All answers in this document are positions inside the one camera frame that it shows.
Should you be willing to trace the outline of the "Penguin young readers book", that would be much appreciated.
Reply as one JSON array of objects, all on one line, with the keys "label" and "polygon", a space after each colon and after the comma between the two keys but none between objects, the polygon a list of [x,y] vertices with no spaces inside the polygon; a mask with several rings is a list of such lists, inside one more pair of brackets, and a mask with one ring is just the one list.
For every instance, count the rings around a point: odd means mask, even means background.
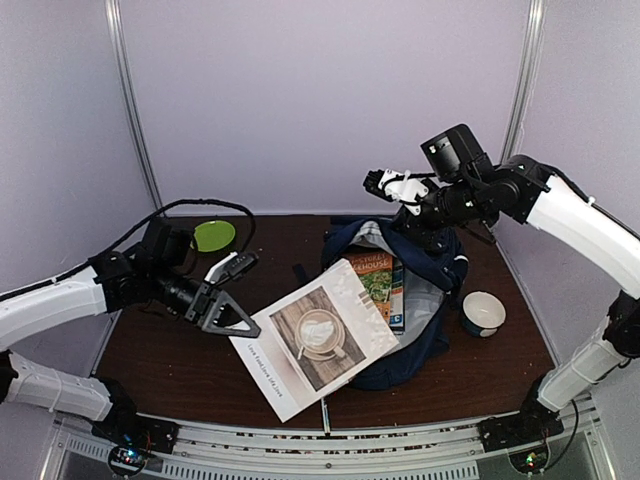
[{"label": "Penguin young readers book", "polygon": [[393,260],[389,326],[395,334],[405,332],[404,267],[398,259]]}]

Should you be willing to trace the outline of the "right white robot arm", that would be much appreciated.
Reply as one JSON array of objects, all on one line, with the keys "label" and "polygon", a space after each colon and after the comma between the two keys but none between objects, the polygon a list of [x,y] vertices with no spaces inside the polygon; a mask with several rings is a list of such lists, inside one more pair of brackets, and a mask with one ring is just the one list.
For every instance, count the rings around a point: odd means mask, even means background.
[{"label": "right white robot arm", "polygon": [[[636,127],[586,128],[579,124],[527,123],[519,150],[560,168],[583,190],[631,227],[639,226],[639,130]],[[505,219],[489,247],[462,233],[474,289],[492,287],[506,272],[503,302],[526,303],[529,324],[556,360],[570,353],[592,331],[618,294],[614,281],[570,247],[527,226]]]}]

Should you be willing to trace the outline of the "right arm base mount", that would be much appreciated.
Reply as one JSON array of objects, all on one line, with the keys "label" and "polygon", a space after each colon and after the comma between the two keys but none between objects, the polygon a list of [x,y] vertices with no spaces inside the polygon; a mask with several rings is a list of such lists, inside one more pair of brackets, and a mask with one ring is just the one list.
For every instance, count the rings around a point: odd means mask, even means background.
[{"label": "right arm base mount", "polygon": [[556,417],[524,413],[490,417],[479,422],[477,428],[486,453],[505,450],[510,465],[526,475],[542,473],[551,464],[549,440],[564,432],[562,421]]}]

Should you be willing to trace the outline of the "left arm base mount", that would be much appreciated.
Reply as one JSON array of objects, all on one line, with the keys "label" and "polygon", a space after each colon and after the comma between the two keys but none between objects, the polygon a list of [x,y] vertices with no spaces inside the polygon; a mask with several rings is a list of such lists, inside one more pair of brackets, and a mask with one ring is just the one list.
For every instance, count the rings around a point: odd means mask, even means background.
[{"label": "left arm base mount", "polygon": [[150,461],[158,459],[158,453],[172,453],[179,433],[175,422],[140,415],[128,425],[115,421],[91,421],[90,425],[94,436],[113,444],[106,463],[122,478],[140,474]]}]

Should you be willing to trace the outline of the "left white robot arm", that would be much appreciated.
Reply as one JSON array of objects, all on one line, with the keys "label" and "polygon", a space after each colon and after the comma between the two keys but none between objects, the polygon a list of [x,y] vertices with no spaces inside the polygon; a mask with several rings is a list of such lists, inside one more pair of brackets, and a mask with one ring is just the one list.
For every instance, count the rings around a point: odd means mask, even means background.
[{"label": "left white robot arm", "polygon": [[194,233],[156,219],[140,241],[1,297],[1,400],[103,423],[123,444],[144,433],[136,405],[113,380],[90,374],[115,313],[158,302],[205,333],[256,338],[257,324],[223,290],[257,262],[232,252],[200,280],[177,267],[196,246]]}]

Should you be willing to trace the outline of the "navy blue backpack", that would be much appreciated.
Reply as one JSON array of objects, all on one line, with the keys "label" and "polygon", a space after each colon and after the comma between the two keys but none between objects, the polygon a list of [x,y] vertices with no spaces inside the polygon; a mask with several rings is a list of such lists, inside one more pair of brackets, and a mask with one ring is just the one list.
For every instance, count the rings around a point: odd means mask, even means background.
[{"label": "navy blue backpack", "polygon": [[321,266],[326,269],[356,247],[382,250],[404,269],[403,310],[405,330],[399,345],[359,372],[350,386],[383,391],[412,379],[425,362],[449,350],[443,332],[445,311],[455,307],[467,277],[469,261],[452,228],[431,231],[431,243],[421,247],[392,228],[380,216],[332,216],[324,235]]}]

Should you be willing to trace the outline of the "white coffee cover book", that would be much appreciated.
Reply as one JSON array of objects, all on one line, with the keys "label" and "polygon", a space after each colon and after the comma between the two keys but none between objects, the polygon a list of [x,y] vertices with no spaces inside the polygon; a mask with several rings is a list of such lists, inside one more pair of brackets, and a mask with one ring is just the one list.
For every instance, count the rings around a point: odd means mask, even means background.
[{"label": "white coffee cover book", "polygon": [[282,423],[399,347],[346,259],[252,319],[259,335],[231,343]]}]

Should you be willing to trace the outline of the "orange Treehouse book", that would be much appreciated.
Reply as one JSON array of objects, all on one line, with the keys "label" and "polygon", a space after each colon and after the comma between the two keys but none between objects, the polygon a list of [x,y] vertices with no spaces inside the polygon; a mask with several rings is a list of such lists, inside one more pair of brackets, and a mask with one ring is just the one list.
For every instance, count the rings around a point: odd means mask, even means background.
[{"label": "orange Treehouse book", "polygon": [[369,297],[382,317],[390,323],[393,256],[382,250],[349,253],[351,263]]}]

